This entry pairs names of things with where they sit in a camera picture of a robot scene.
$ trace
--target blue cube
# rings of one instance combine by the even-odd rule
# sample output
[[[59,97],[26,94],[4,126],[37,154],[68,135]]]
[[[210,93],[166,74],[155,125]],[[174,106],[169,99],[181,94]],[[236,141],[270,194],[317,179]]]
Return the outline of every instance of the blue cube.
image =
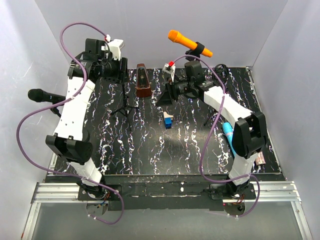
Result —
[[[171,121],[171,118],[170,117],[166,117],[164,119],[164,125],[165,125],[165,128],[166,129],[170,129],[171,126],[172,126],[172,121]]]

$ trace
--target orange cylinder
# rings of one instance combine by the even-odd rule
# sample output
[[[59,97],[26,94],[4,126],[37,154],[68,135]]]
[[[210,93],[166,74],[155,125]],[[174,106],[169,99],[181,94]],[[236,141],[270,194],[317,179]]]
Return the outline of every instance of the orange cylinder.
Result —
[[[186,38],[177,30],[171,30],[168,34],[168,39],[170,39],[174,43],[181,44],[191,50],[195,50],[197,47],[197,44],[194,41],[190,40],[189,38]],[[213,55],[213,53],[207,48],[205,48],[201,54],[209,58],[211,58]]]

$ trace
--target white wall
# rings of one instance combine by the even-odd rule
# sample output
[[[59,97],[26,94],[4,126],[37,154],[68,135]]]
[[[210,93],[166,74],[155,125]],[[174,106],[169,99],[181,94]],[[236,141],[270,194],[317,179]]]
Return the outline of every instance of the white wall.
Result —
[[[168,39],[171,29],[210,49],[214,56],[205,60],[212,66],[252,66],[288,0],[35,1],[57,40],[65,25],[84,21],[124,40],[130,68],[139,63],[162,68],[187,50]],[[99,37],[94,30],[77,26],[66,32],[65,42],[79,53],[86,38]]]
[[[16,142],[18,122],[46,103],[28,99],[32,88],[65,94],[68,62],[34,0],[0,2],[0,239],[20,239],[36,182],[45,172],[29,164]],[[22,126],[28,155],[48,166],[52,152],[45,144],[58,117],[39,113]]]
[[[289,0],[253,66],[271,139],[314,239],[320,239],[319,26],[319,0]]]

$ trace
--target light blue cylinder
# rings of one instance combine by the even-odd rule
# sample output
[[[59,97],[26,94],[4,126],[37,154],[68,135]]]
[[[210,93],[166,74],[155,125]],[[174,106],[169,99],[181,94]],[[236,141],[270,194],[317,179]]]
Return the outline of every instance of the light blue cylinder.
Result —
[[[233,156],[236,156],[236,152],[234,150],[234,147],[232,146],[232,137],[234,135],[234,130],[232,129],[232,126],[229,122],[225,122],[222,124],[223,133],[226,135],[226,138],[228,139],[228,142],[230,144]]]

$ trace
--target black table surface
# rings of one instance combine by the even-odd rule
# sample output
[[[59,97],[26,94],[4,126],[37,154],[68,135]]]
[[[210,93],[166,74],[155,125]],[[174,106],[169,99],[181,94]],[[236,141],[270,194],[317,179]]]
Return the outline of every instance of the black table surface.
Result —
[[[178,75],[183,69],[176,70]],[[202,147],[212,127],[216,113],[200,100],[183,96],[172,106],[156,107],[157,99],[165,87],[165,76],[161,69],[147,69],[152,96],[136,97],[136,70],[129,71],[126,94],[129,104],[139,107],[129,116],[131,130],[126,118],[110,113],[120,108],[122,87],[106,81],[97,82],[90,98],[84,127],[90,132],[93,145],[92,159],[105,175],[194,175],[199,174]],[[244,67],[230,68],[226,86],[230,96],[242,106],[256,112],[259,110],[253,84]],[[173,115],[172,128],[166,129],[163,111]],[[220,117],[206,149],[203,160],[205,174],[227,174],[233,164],[227,138],[223,134]],[[273,147],[268,140],[263,156],[266,164],[254,166],[253,173],[281,172]],[[75,173],[68,163],[58,158],[55,170]]]

